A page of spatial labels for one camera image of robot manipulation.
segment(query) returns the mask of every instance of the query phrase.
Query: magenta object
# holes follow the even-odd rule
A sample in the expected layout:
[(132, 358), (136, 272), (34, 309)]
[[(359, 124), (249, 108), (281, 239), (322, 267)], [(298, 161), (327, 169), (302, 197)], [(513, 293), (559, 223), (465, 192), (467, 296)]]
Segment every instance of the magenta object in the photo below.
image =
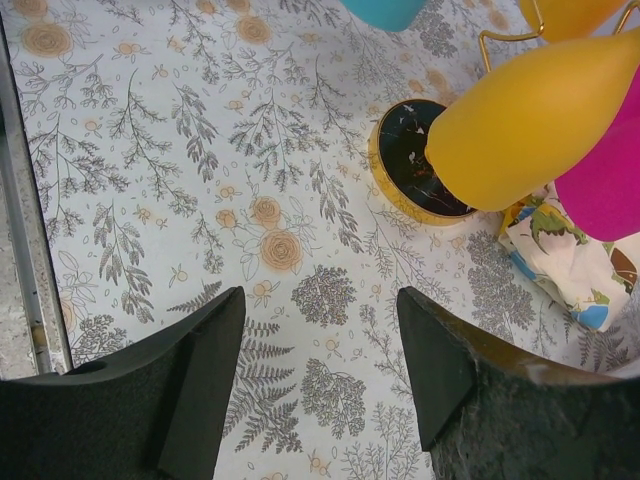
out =
[(640, 69), (607, 132), (555, 185), (569, 218), (590, 237), (614, 242), (640, 232)]

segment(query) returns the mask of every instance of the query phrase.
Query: patterned cloth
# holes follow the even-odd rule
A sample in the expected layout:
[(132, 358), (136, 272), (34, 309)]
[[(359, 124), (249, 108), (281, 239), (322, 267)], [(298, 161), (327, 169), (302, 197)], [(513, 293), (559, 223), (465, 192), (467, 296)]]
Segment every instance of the patterned cloth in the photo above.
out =
[(606, 331), (638, 280), (640, 235), (590, 238), (569, 219), (553, 184), (506, 212), (499, 240), (529, 279), (589, 328)]
[[(429, 478), (395, 297), (414, 285), (527, 350), (604, 371), (596, 336), (515, 269), (500, 218), (393, 209), (367, 138), (392, 104), (483, 75), (511, 0), (430, 0), (387, 34), (338, 0), (0, 0), (77, 364), (247, 292), (216, 478)], [(522, 44), (494, 43), (496, 64)]]

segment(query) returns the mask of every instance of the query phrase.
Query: orange rose print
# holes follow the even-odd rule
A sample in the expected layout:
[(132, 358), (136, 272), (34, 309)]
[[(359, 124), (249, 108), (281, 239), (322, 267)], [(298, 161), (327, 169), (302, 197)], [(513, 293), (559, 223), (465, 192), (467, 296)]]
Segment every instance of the orange rose print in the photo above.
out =
[(220, 210), (216, 215), (216, 222), (223, 228), (235, 228), (236, 215), (231, 210)]
[(251, 8), (249, 0), (227, 0), (227, 6), (237, 13), (247, 13)]
[(273, 230), (280, 221), (280, 205), (271, 197), (260, 197), (253, 204), (253, 216), (267, 230)]
[(260, 17), (242, 17), (236, 22), (238, 36), (252, 45), (264, 45), (271, 40), (271, 29)]
[(260, 246), (262, 260), (274, 270), (294, 270), (302, 261), (300, 240), (286, 230), (269, 232)]
[(25, 17), (44, 17), (49, 10), (45, 0), (13, 0), (13, 8)]
[(22, 32), (22, 44), (30, 53), (39, 57), (57, 57), (73, 47), (69, 33), (54, 23), (28, 26)]

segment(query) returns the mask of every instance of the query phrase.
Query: orange flower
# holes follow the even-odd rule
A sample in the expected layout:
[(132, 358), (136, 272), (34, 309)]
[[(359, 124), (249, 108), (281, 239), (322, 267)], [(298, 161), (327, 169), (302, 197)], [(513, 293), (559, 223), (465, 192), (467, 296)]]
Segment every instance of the orange flower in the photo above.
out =
[(236, 193), (236, 189), (233, 187), (226, 187), (220, 190), (220, 196), (222, 198), (229, 198), (233, 196), (234, 193)]
[(25, 17), (44, 17), (49, 10), (46, 0), (13, 0), (13, 8)]
[(305, 43), (309, 44), (318, 43), (320, 41), (320, 35), (318, 35), (317, 33), (305, 33), (301, 38)]
[(286, 230), (273, 230), (262, 241), (264, 263), (275, 270), (293, 270), (302, 261), (300, 240)]
[(133, 46), (129, 43), (121, 43), (118, 45), (118, 52), (123, 55), (131, 55), (133, 53)]
[(498, 10), (491, 10), (491, 13), (489, 13), (489, 21), (491, 21), (491, 25), (496, 27), (498, 30), (509, 30), (509, 21), (507, 20), (507, 17)]
[(237, 225), (236, 215), (232, 210), (220, 210), (216, 215), (216, 222), (223, 228), (234, 228)]
[(409, 80), (409, 88), (415, 93), (424, 93), (424, 87), (418, 80)]
[(256, 297), (264, 297), (267, 293), (271, 292), (271, 288), (271, 282), (269, 280), (265, 280), (264, 282), (260, 282), (255, 287), (253, 287), (253, 294)]
[(235, 110), (239, 112), (244, 108), (244, 104), (240, 100), (229, 100), (229, 105), (227, 106), (229, 110)]
[(427, 80), (431, 85), (433, 85), (433, 88), (439, 92), (446, 92), (449, 90), (449, 82), (447, 82), (446, 77), (440, 70), (429, 68), (427, 70)]
[(280, 205), (271, 197), (260, 197), (253, 204), (253, 216), (267, 230), (273, 230), (280, 221)]
[(196, 2), (196, 7), (202, 13), (206, 13), (207, 15), (213, 15), (214, 13), (216, 13), (215, 5), (211, 3), (209, 0), (198, 0)]
[(39, 57), (57, 57), (73, 47), (69, 33), (54, 23), (28, 26), (22, 32), (22, 44), (30, 53)]
[(264, 45), (271, 40), (271, 29), (260, 17), (242, 17), (236, 22), (238, 36), (252, 45)]
[(237, 13), (247, 13), (251, 8), (249, 0), (227, 0), (227, 6)]

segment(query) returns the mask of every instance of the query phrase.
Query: gold metal frame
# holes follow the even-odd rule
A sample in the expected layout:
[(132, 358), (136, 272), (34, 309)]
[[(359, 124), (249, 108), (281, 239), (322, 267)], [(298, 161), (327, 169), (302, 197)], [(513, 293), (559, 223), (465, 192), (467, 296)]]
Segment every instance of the gold metal frame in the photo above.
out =
[(489, 30), (483, 30), (478, 36), (478, 43), (480, 44), (480, 51), (482, 52), (482, 60), (487, 72), (491, 71), (491, 62), (489, 61), (489, 50), (487, 50), (487, 44), (485, 39), (490, 38), (492, 40), (498, 40), (500, 42), (524, 42), (527, 40), (535, 40), (544, 33), (544, 20), (538, 7), (538, 0), (531, 0), (533, 2), (533, 8), (536, 12), (538, 20), (538, 29), (535, 32), (523, 33), (521, 35), (502, 35), (501, 33), (490, 32)]
[(418, 223), (439, 227), (455, 225), (456, 223), (460, 223), (464, 219), (472, 216), (476, 213), (476, 210), (472, 210), (464, 215), (449, 217), (438, 215), (437, 213), (430, 212), (416, 205), (393, 183), (384, 163), (382, 162), (382, 156), (380, 154), (380, 134), (384, 121), (399, 105), (416, 100), (424, 101), (424, 99), (410, 99), (396, 103), (385, 112), (380, 120), (378, 120), (376, 127), (373, 129), (371, 136), (369, 137), (369, 165), (371, 167), (371, 173), (373, 174), (373, 178), (378, 185), (378, 188), (384, 196), (387, 197), (387, 200), (389, 200), (398, 210), (413, 218)]
[(616, 25), (616, 28), (613, 30), (614, 35), (617, 35), (618, 33), (622, 32), (622, 29), (625, 27), (625, 25), (629, 21), (629, 17), (631, 16), (634, 10), (638, 10), (640, 12), (640, 0), (632, 0), (631, 2), (629, 2), (629, 4), (627, 5), (627, 8), (624, 9), (624, 13), (620, 17), (620, 20), (618, 20), (618, 24)]
[[(540, 13), (540, 7), (538, 6), (538, 0), (531, 0), (533, 2), (533, 8), (536, 12), (536, 17), (538, 20), (538, 29), (535, 32), (524, 33), (521, 35), (502, 35), (500, 33), (490, 32), (489, 30), (483, 30), (480, 32), (478, 36), (478, 43), (480, 44), (480, 51), (482, 52), (482, 60), (484, 61), (484, 66), (487, 69), (487, 72), (491, 71), (491, 61), (489, 60), (489, 51), (487, 50), (486, 39), (490, 38), (492, 40), (498, 40), (500, 42), (524, 42), (526, 40), (535, 40), (539, 38), (544, 33), (544, 19), (542, 18), (542, 14)], [(624, 29), (625, 25), (629, 21), (629, 17), (633, 13), (633, 10), (640, 11), (640, 0), (632, 0), (629, 2), (624, 9), (620, 20), (618, 20), (618, 24), (613, 31), (613, 35), (617, 35)]]

